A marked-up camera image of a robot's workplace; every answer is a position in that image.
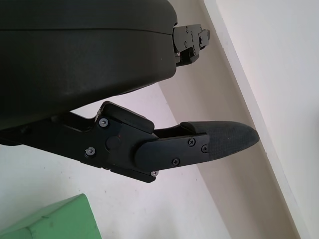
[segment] green object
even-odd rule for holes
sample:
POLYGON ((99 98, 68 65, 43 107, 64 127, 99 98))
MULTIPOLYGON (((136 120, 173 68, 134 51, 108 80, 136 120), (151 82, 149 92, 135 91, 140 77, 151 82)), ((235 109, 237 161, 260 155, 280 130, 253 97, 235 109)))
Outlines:
POLYGON ((39 210, 0 232, 0 239, 101 239, 84 194, 39 210))

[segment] white floor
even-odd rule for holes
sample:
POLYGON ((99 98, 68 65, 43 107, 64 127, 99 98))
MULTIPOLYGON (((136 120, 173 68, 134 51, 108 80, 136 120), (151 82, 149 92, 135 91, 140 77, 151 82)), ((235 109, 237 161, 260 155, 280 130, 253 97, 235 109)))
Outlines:
MULTIPOLYGON (((158 84, 111 99, 152 120, 176 121, 158 84)), ((102 102, 75 112, 92 117, 102 102)), ((197 166, 139 182, 37 149, 0 146, 0 229, 39 208, 85 193, 102 238, 229 239, 197 166)))

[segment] black screw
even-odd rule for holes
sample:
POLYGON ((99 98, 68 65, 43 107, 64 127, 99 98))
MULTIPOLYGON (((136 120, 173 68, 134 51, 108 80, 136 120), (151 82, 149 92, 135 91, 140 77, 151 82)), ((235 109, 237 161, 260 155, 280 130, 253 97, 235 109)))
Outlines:
POLYGON ((179 166, 180 160, 179 158, 173 159, 173 161, 171 162, 171 164, 173 165, 173 167, 179 166))
POLYGON ((205 144, 205 145, 201 148, 201 151, 202 151, 203 153, 207 153, 207 152, 208 152, 208 146, 207 146, 207 144, 205 144))
POLYGON ((190 147, 193 147, 193 146, 195 145, 195 143, 196 143, 196 141, 195 141, 194 138, 190 138, 190 139, 188 140, 188 146, 190 146, 190 147))

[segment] screw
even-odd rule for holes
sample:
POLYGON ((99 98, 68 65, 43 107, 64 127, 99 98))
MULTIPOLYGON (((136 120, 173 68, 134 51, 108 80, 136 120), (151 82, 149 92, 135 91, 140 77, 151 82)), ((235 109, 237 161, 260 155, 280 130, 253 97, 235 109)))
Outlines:
POLYGON ((173 161, 171 162, 171 164, 173 165, 173 167, 179 166, 180 160, 179 158, 175 158, 173 159, 173 161))
POLYGON ((207 153, 207 152, 208 152, 208 146, 207 146, 207 144, 205 144, 205 145, 201 148, 201 151, 202 151, 203 153, 207 153))
POLYGON ((99 121, 99 125, 103 128, 108 126, 108 124, 109 124, 109 121, 106 118, 101 118, 99 121))
POLYGON ((193 147, 193 146, 195 145, 195 143, 196 143, 196 141, 195 141, 194 138, 190 138, 190 139, 188 140, 188 146, 189 146, 189 147, 193 147))
POLYGON ((158 171, 151 172, 151 176, 152 176, 152 177, 156 177, 156 176, 158 176, 158 174, 159 174, 158 171))
POLYGON ((93 156, 95 154, 95 148, 89 147, 85 150, 87 156, 93 156))

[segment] silver screw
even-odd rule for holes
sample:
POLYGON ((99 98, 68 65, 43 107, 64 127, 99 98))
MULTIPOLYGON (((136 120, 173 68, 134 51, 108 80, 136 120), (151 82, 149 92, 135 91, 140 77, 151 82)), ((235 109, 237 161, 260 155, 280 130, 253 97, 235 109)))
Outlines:
POLYGON ((151 172, 151 176, 152 176, 152 177, 156 177, 156 176, 158 176, 158 174, 159 174, 158 171, 151 172))
POLYGON ((106 118, 101 118, 99 121, 99 125, 103 128, 108 126, 108 124, 109 124, 109 121, 106 118))
POLYGON ((95 154, 95 148, 89 147, 85 150, 86 155, 93 156, 95 154))

